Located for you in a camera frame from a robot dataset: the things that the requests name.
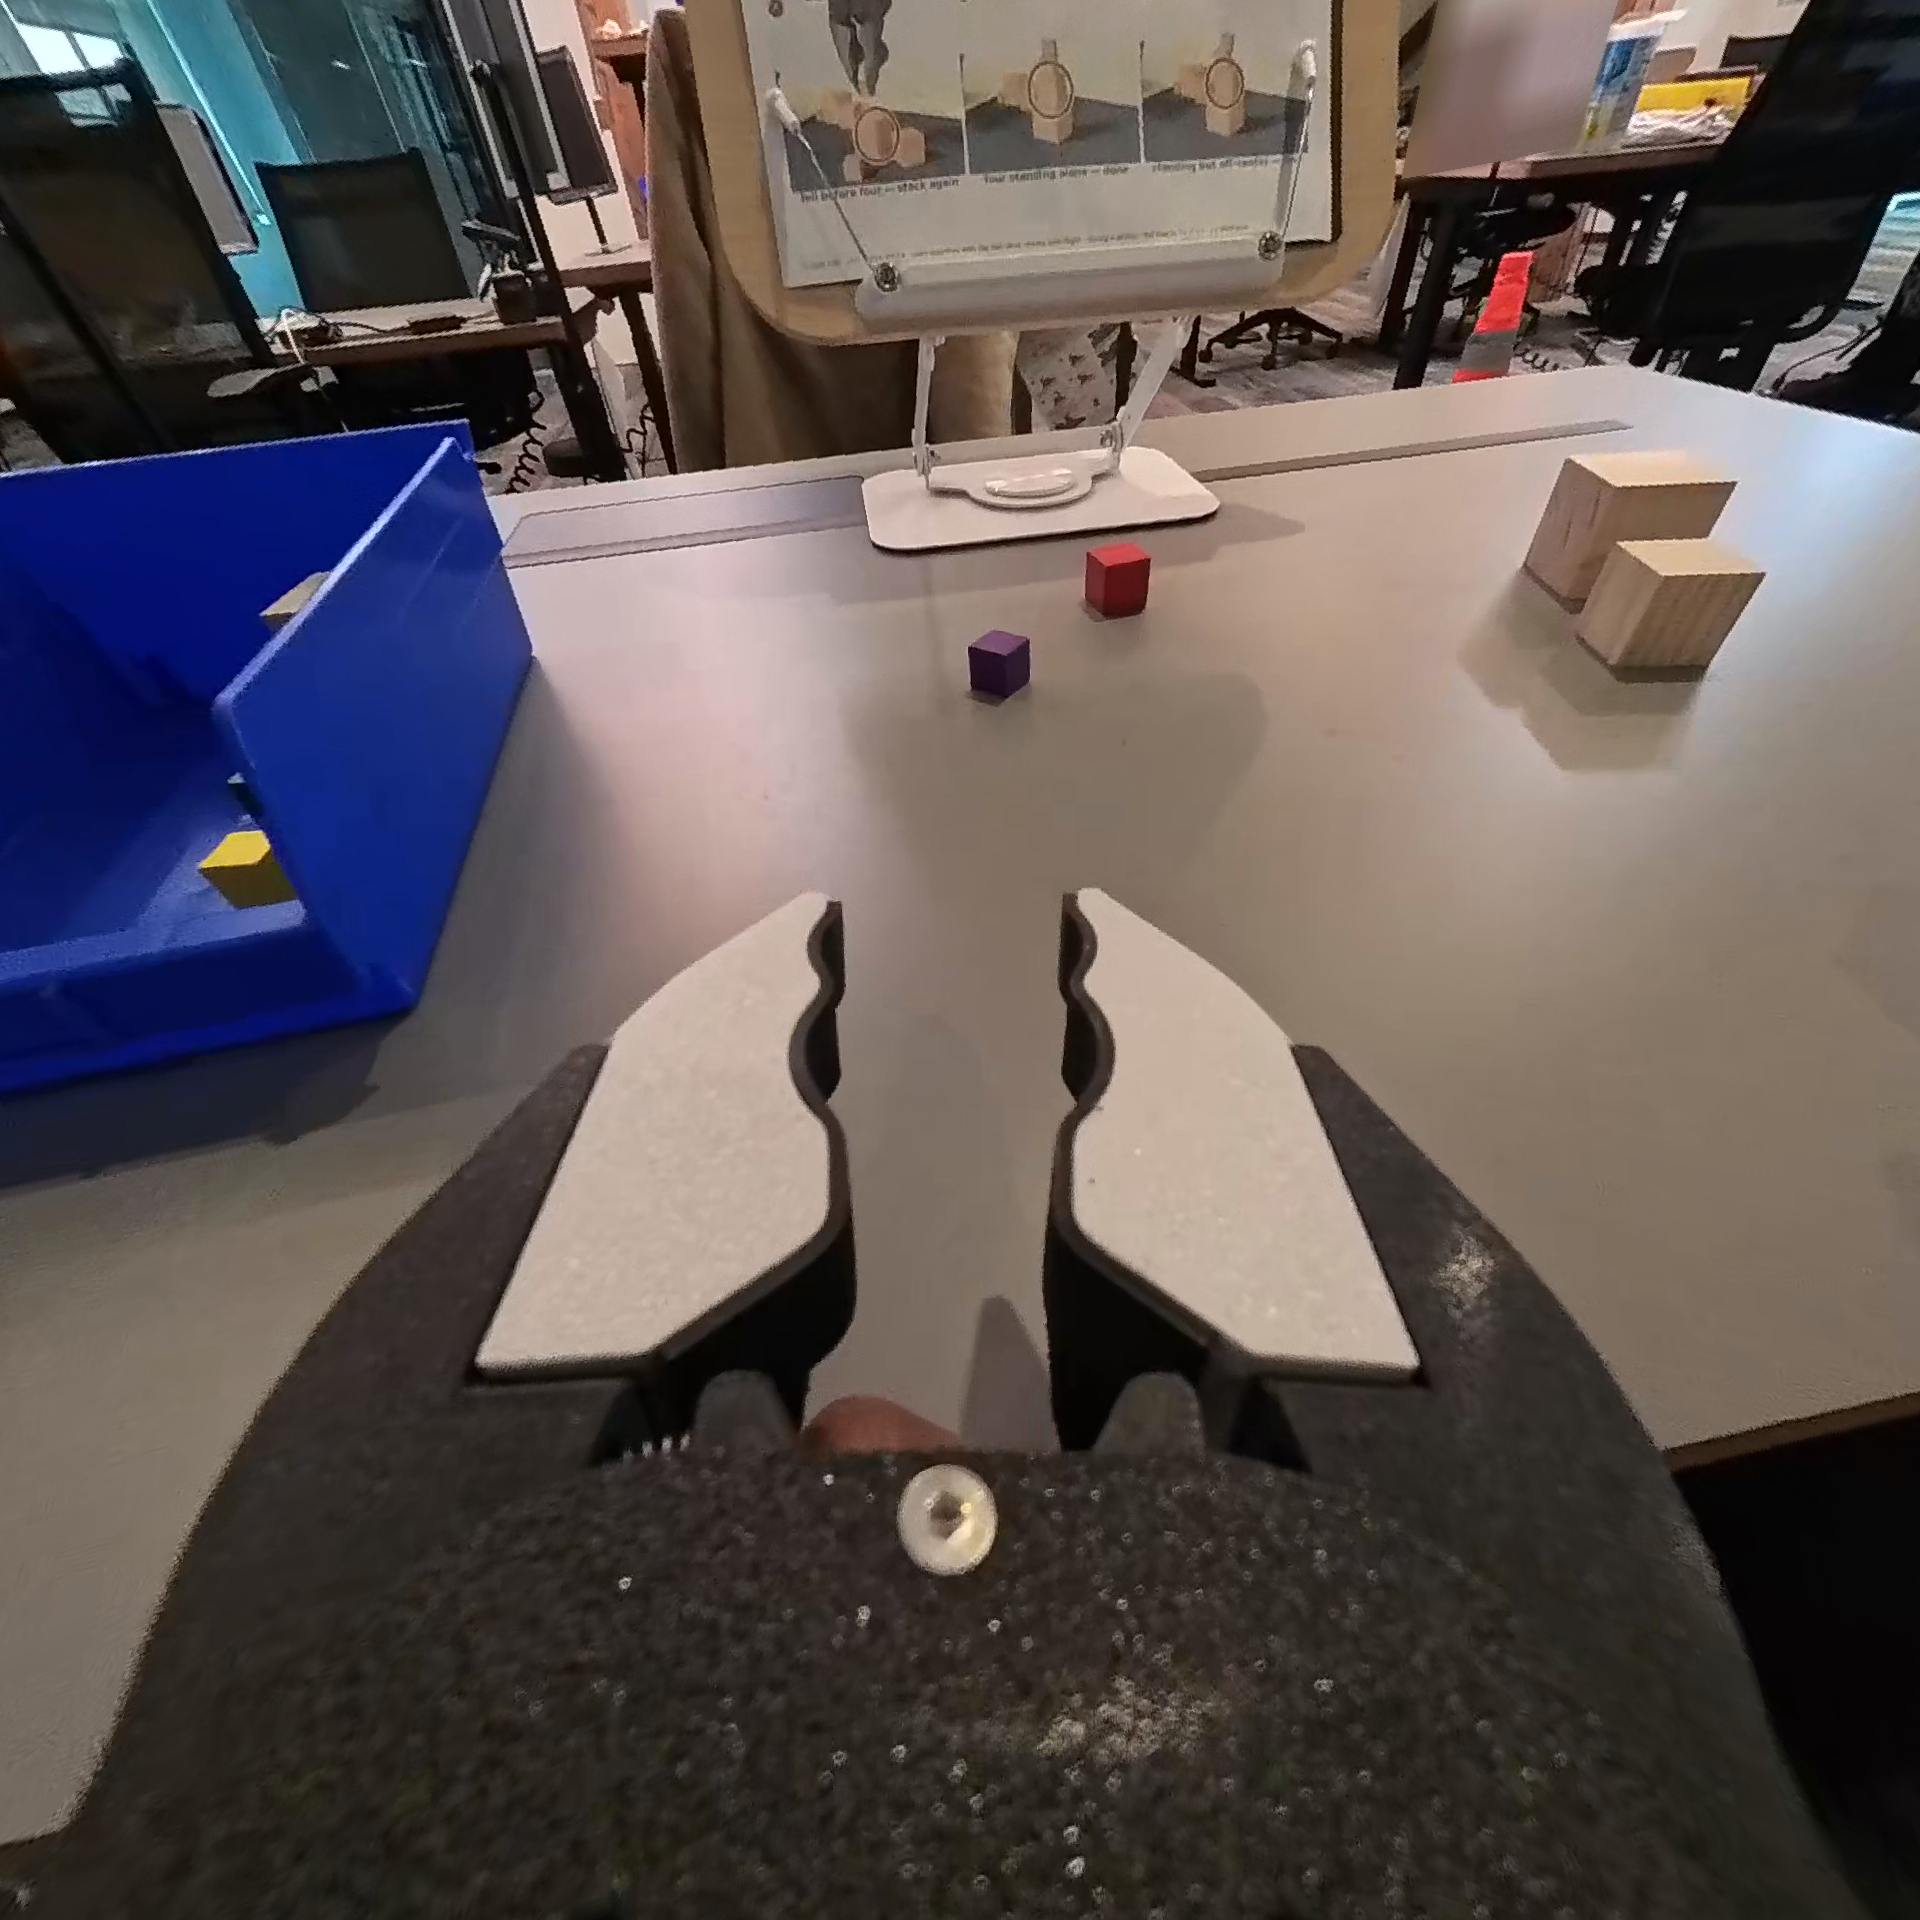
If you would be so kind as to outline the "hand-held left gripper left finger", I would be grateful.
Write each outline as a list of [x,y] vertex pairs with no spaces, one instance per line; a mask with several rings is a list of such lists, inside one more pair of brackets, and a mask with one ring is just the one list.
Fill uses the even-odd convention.
[[843,908],[801,894],[617,1025],[479,1342],[480,1382],[613,1382],[659,1447],[745,1376],[801,1427],[857,1303],[833,1113],[847,984]]

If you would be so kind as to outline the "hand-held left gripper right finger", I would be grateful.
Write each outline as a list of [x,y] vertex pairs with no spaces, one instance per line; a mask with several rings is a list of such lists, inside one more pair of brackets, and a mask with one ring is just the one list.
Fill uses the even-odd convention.
[[1113,894],[1063,895],[1071,1110],[1047,1185],[1055,1430],[1091,1448],[1176,1376],[1218,1448],[1282,1423],[1267,1387],[1423,1380],[1376,1238],[1287,1028]]

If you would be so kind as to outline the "smaller straight-grained wooden cube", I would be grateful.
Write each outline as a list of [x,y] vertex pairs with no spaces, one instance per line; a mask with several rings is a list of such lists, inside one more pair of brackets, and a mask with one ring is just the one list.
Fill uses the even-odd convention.
[[1613,672],[1707,667],[1765,580],[1715,536],[1613,543],[1576,614],[1576,638]]

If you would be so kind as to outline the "large ring-grained wooden cube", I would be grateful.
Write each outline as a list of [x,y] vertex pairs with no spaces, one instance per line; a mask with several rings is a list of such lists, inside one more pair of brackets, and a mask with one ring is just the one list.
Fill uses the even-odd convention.
[[1731,471],[1675,448],[1567,457],[1525,574],[1561,608],[1580,609],[1619,543],[1707,536],[1735,492]]

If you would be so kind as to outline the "small yellow cube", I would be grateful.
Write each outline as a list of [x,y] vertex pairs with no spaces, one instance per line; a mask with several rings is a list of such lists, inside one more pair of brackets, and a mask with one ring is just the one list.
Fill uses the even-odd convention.
[[196,872],[237,910],[289,904],[300,897],[273,838],[259,827],[229,831],[200,859]]

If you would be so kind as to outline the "blue plastic bin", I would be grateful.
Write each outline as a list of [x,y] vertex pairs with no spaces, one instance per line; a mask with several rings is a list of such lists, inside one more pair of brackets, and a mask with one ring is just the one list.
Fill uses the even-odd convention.
[[419,1004],[535,657],[459,424],[10,473],[2,617],[4,1093]]

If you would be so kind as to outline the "white document stand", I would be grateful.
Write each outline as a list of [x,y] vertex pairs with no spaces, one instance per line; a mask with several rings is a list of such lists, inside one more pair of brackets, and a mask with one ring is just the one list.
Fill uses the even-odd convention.
[[931,388],[940,350],[957,336],[920,336],[917,416],[911,476],[865,486],[869,533],[879,549],[923,552],[961,543],[1049,534],[1101,534],[1201,521],[1216,497],[1169,457],[1135,451],[1124,428],[1071,429],[1063,451],[993,451],[961,455],[953,439],[931,428]]

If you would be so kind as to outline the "beige cloth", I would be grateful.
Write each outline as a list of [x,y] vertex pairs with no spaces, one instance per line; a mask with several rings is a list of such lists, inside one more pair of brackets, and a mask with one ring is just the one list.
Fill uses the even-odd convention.
[[656,12],[645,83],[647,199],[659,352],[687,473],[905,448],[917,416],[913,342],[817,344],[745,297],[722,244],[687,19]]

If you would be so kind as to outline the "white patterned cloth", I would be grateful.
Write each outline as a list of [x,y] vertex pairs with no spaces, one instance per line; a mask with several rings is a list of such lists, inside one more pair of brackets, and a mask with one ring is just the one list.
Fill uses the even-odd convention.
[[1186,320],[1105,320],[1028,327],[1016,373],[1034,429],[1124,428],[1138,432],[1185,348]]

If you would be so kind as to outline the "orange traffic cone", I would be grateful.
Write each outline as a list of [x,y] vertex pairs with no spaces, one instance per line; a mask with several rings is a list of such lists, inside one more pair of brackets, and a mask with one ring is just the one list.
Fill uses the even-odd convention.
[[1504,376],[1516,356],[1520,328],[1527,315],[1533,254],[1529,248],[1499,256],[1490,288],[1473,327],[1460,344],[1452,382],[1457,385]]

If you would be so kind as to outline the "printed instruction sheet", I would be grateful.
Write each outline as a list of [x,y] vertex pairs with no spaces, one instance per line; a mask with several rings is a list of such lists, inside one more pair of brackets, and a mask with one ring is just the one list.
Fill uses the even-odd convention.
[[786,286],[1335,238],[1327,1],[744,4]]

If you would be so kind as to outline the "plywood board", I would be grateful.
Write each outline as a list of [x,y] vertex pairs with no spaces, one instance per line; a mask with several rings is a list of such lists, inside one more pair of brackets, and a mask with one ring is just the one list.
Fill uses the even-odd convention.
[[744,4],[687,4],[711,187],[727,262],[757,311],[812,344],[1185,320],[1233,307],[1314,300],[1351,279],[1385,238],[1397,183],[1397,4],[1335,4],[1335,238],[1081,246],[1024,256],[925,256],[851,280],[786,286]]

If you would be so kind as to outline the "dark wooden desk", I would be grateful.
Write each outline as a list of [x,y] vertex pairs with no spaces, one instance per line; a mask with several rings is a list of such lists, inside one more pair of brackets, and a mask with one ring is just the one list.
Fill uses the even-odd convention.
[[1624,149],[1527,155],[1490,167],[1399,180],[1399,240],[1393,244],[1379,350],[1397,353],[1394,391],[1424,383],[1434,342],[1452,300],[1455,267],[1467,230],[1525,201],[1557,196],[1617,215],[1600,262],[1640,267],[1671,219],[1692,177],[1723,149],[1728,133],[1664,137]]

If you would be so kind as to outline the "black computer monitor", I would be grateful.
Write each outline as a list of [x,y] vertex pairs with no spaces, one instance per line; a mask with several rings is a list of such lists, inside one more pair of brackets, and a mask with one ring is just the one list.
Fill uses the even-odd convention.
[[600,201],[619,195],[623,184],[581,71],[568,48],[538,51],[532,71],[548,149],[543,191],[555,206],[584,206],[595,236],[593,254],[609,256],[613,246]]

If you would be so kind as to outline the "blue and white carton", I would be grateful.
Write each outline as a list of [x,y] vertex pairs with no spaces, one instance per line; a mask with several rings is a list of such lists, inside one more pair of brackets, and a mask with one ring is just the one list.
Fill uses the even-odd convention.
[[1608,32],[1577,149],[1610,150],[1625,142],[1649,67],[1664,37],[1664,14],[1621,16]]

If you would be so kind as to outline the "wooden desk with black frame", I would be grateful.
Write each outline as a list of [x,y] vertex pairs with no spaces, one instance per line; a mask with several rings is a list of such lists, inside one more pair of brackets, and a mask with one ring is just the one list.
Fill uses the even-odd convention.
[[559,365],[565,352],[588,361],[605,311],[623,315],[645,391],[633,476],[647,473],[655,448],[667,473],[680,468],[666,406],[666,380],[645,300],[655,292],[655,251],[642,236],[623,246],[597,246],[560,262],[559,311],[504,320],[490,300],[380,303],[306,313],[284,308],[264,323],[264,337],[281,361],[316,367],[356,367],[416,361],[458,352],[545,352]]

